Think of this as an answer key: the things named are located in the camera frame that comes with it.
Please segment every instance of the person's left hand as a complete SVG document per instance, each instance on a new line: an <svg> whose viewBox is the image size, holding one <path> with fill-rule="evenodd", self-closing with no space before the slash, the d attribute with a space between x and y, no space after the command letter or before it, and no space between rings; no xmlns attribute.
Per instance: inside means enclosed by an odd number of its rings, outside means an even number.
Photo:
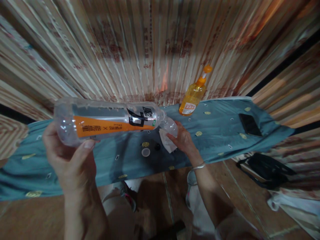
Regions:
<svg viewBox="0 0 320 240"><path fill-rule="evenodd" d="M94 140L86 140L78 148L65 146L59 139L54 122L48 125L42 139L48 162L56 172L65 195L77 194L93 184L95 186Z"/></svg>

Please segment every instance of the white bottle cap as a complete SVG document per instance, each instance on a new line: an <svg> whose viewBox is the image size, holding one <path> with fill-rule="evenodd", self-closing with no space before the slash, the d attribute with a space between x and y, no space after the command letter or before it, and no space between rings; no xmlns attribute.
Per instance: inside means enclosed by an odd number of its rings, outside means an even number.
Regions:
<svg viewBox="0 0 320 240"><path fill-rule="evenodd" d="M142 153L142 156L148 157L150 155L150 149L144 148L144 149L142 149L141 153Z"/></svg>

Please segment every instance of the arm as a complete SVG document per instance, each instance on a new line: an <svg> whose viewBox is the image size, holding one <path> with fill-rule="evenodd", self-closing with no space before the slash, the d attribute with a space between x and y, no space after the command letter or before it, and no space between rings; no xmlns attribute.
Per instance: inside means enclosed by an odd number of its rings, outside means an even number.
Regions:
<svg viewBox="0 0 320 240"><path fill-rule="evenodd" d="M203 163L203 159L192 142L190 133L182 126L180 122L178 125L178 136L173 137L167 134L169 139L189 158L193 167L197 167ZM233 212L234 205L224 192L222 187L211 174L208 166L195 170L198 187L201 198L207 209L212 223L218 226L228 215Z"/></svg>
<svg viewBox="0 0 320 240"><path fill-rule="evenodd" d="M108 219L95 183L95 141L77 149L61 143L54 123L43 134L48 161L54 168L65 197L65 239L106 239Z"/></svg>
<svg viewBox="0 0 320 240"><path fill-rule="evenodd" d="M65 195L65 239L106 239L108 220L98 189Z"/></svg>
<svg viewBox="0 0 320 240"><path fill-rule="evenodd" d="M203 163L203 159L197 149L187 152L193 167ZM207 165L195 170L199 192L207 209L213 225L218 226L228 215L233 212L234 205L222 189L220 184L211 174Z"/></svg>

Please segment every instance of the bracelet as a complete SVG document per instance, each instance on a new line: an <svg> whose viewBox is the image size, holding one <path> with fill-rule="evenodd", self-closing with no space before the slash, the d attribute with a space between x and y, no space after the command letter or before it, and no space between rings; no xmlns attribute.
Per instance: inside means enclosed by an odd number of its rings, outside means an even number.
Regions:
<svg viewBox="0 0 320 240"><path fill-rule="evenodd" d="M203 162L199 166L196 166L196 167L192 168L191 170L197 170L197 169L203 168L205 165L206 165L206 163Z"/></svg>

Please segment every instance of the plastic bottle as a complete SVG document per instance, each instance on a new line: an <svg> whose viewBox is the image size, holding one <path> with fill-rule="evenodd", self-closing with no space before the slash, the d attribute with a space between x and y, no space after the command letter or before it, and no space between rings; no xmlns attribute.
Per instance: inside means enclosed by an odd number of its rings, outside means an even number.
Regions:
<svg viewBox="0 0 320 240"><path fill-rule="evenodd" d="M204 67L203 71L204 73L199 77L198 81L189 86L182 100L179 113L183 116L190 116L193 113L206 91L206 86L204 85L206 82L206 75L212 71L212 67L207 65Z"/></svg>
<svg viewBox="0 0 320 240"><path fill-rule="evenodd" d="M177 136L176 123L153 102L110 103L61 98L54 106L60 140L77 147L87 139L101 140L122 131L153 130L158 126Z"/></svg>

